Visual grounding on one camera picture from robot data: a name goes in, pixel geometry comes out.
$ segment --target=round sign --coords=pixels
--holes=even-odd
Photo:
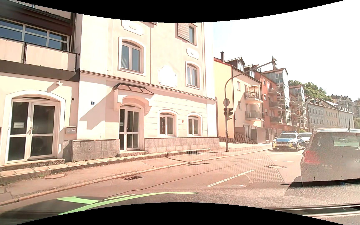
[[[223,105],[226,106],[226,107],[229,106],[230,105],[230,100],[224,99],[223,100]]]

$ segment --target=door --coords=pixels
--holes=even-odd
[[[120,150],[140,149],[140,112],[137,109],[120,109],[119,139]]]
[[[56,115],[56,104],[13,101],[7,161],[22,162],[54,156]]]

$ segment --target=white dashed line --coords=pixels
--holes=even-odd
[[[244,175],[244,174],[249,173],[249,172],[252,172],[252,171],[254,171],[254,169],[252,169],[252,170],[250,170],[250,171],[247,171],[247,172],[243,172],[243,173],[237,174],[237,175],[235,175],[235,176],[232,176],[232,177],[229,177],[229,178],[227,178],[227,179],[218,181],[218,182],[216,182],[216,183],[210,184],[210,185],[208,185],[207,187],[212,187],[212,186],[214,186],[214,185],[223,183],[223,182],[225,182],[225,181],[228,181],[228,180],[230,180],[230,179],[236,178],[236,177],[238,177],[238,176]]]

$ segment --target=road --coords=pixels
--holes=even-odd
[[[140,178],[133,180],[114,179],[20,201],[0,207],[0,212],[69,196],[109,197],[130,193],[190,190],[246,194],[246,190],[254,187],[260,188],[255,189],[254,195],[266,196],[267,192],[261,188],[271,186],[277,188],[272,190],[271,195],[284,195],[287,186],[279,186],[279,183],[291,183],[300,176],[302,151],[269,150],[171,167],[139,174]]]

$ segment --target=mailbox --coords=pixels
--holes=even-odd
[[[75,135],[77,131],[77,127],[75,126],[67,126],[66,127],[66,134],[67,135]]]

